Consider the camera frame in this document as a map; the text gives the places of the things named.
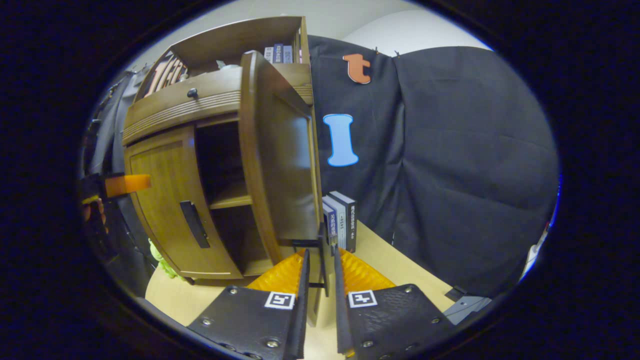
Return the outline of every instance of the black handle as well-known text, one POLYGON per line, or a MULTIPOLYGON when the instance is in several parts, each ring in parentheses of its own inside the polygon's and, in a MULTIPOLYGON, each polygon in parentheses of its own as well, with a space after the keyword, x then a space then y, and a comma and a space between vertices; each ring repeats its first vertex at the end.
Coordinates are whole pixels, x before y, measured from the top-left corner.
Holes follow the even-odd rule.
POLYGON ((207 241, 207 233, 204 231, 204 226, 202 226, 202 222, 200 221, 200 216, 198 216, 198 211, 196 210, 196 206, 191 201, 180 201, 180 209, 182 209, 182 214, 184 215, 184 219, 187 220, 187 225, 191 229, 191 234, 196 238, 198 245, 202 249, 206 249, 211 247, 209 242, 207 241))
POLYGON ((84 223, 84 235, 89 240, 90 246, 105 262, 109 262, 118 255, 109 242, 105 225, 102 223, 102 215, 98 207, 98 202, 93 201, 87 205, 91 207, 89 220, 84 223))

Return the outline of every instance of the cabinet top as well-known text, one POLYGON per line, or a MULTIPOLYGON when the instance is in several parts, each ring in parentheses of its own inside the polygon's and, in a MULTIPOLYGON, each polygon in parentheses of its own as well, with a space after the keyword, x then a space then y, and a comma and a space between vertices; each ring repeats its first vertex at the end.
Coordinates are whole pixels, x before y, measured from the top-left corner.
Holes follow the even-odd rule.
POLYGON ((302 16, 242 20, 195 34, 169 47, 187 68, 237 56, 293 39, 304 26, 302 16))

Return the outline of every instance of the orange handle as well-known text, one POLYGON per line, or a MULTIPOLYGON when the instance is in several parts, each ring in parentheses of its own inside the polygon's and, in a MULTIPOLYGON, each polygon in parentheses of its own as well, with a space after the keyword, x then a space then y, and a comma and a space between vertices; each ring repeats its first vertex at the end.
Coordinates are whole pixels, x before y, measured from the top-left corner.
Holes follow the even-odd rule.
POLYGON ((125 175, 104 180, 107 197, 137 192, 151 187, 150 175, 125 175))

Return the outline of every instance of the cabinet door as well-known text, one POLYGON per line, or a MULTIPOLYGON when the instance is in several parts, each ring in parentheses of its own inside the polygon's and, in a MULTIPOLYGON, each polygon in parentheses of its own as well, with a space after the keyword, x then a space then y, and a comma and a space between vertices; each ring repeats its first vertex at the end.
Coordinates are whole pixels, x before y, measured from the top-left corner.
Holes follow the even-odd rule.
POLYGON ((211 220, 198 172, 193 125, 127 147, 125 166, 128 174, 151 176, 151 187, 133 193, 133 203, 154 245, 178 274, 242 278, 211 220), (192 202, 195 211, 188 203, 181 206, 184 201, 192 202))
POLYGON ((257 51, 242 57, 240 148, 260 237, 271 259, 278 242, 317 238, 315 138, 308 105, 257 51))

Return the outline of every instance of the wooden table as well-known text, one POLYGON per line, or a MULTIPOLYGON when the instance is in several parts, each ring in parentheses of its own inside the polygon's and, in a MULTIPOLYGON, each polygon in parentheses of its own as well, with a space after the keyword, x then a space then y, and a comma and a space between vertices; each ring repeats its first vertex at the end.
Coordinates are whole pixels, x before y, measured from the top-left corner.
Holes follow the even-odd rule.
MULTIPOLYGON (((454 304, 451 299, 445 296, 451 290, 451 286, 409 260, 359 221, 357 234, 355 255, 373 266, 396 285, 416 284, 440 311, 445 311, 454 304)), ((319 259, 319 256, 315 255, 312 259, 312 265, 317 263, 319 259)), ((329 297, 325 297, 323 291, 321 296, 315 296, 316 292, 322 289, 309 289, 311 296, 308 307, 312 309, 316 305, 315 302, 318 301, 318 312, 315 326, 307 324, 305 360, 344 359, 342 354, 336 352, 333 257, 325 256, 325 260, 330 282, 329 297)), ((312 273, 310 281, 315 281, 313 277, 312 273)), ((230 284, 246 286, 253 280, 254 278, 251 277, 241 280, 202 279, 196 280, 195 285, 189 285, 177 277, 169 279, 162 270, 156 269, 148 284, 145 298, 177 322, 188 326, 220 294, 224 287, 230 284)))

